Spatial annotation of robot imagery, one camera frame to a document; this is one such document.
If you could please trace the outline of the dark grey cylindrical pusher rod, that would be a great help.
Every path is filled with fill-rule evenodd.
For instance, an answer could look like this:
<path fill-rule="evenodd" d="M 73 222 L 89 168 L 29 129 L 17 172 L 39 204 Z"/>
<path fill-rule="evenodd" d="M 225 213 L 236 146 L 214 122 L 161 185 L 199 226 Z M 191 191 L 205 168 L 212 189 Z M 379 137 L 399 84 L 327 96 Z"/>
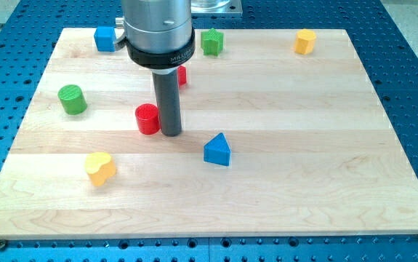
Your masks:
<path fill-rule="evenodd" d="M 153 69 L 152 75 L 161 132 L 177 136 L 182 132 L 177 69 Z"/>

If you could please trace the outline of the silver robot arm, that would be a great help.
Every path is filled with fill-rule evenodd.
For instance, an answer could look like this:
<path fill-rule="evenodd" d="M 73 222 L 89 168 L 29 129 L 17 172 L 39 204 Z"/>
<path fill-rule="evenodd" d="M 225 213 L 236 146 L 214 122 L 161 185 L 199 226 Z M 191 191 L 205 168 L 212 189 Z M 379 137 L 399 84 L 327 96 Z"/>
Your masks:
<path fill-rule="evenodd" d="M 122 0 L 123 34 L 116 49 L 127 48 L 130 59 L 152 71 L 161 132 L 182 132 L 177 68 L 195 51 L 190 0 Z"/>

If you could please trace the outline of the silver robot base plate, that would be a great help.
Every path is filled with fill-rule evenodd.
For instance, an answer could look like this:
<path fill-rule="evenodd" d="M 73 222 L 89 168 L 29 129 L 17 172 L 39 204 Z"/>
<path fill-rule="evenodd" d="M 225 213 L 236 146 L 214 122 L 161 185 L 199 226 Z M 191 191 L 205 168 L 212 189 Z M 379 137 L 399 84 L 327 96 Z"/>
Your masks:
<path fill-rule="evenodd" d="M 241 17 L 242 0 L 191 0 L 191 13 L 196 17 Z"/>

